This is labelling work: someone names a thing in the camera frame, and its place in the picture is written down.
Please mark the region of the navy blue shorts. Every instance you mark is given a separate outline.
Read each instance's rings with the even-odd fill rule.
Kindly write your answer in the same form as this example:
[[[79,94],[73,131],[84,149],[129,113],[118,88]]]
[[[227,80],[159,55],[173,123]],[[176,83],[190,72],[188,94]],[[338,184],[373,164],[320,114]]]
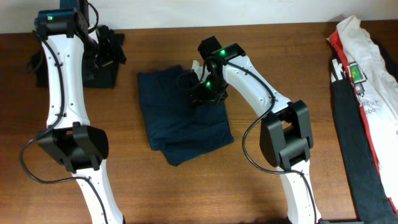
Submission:
[[[192,106],[186,91],[197,75],[181,65],[153,73],[139,72],[139,105],[150,148],[171,166],[233,143],[224,103]]]

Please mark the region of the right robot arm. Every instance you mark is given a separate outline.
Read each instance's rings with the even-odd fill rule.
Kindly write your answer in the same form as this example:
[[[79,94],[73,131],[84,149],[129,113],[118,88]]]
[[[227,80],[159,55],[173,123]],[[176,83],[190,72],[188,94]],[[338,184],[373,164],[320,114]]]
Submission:
[[[242,141],[259,126],[259,147],[272,169],[261,167],[251,157],[248,161],[265,173],[280,176],[289,222],[319,223],[322,216],[309,175],[313,135],[307,105],[273,88],[237,43],[223,47],[211,36],[200,42],[198,52],[203,65],[197,70],[199,82],[190,89],[192,104],[217,105],[227,98],[227,87],[233,87],[257,114]]]

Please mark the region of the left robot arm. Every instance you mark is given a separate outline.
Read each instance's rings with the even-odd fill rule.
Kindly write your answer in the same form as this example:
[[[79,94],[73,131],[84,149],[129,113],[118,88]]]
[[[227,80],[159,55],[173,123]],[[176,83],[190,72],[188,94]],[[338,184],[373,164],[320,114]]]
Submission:
[[[125,223],[107,175],[107,135],[91,126],[85,108],[82,67],[94,66],[100,51],[89,6],[60,1],[58,9],[40,11],[35,19],[50,94],[46,129],[35,141],[71,174],[68,180],[78,183],[93,223]]]

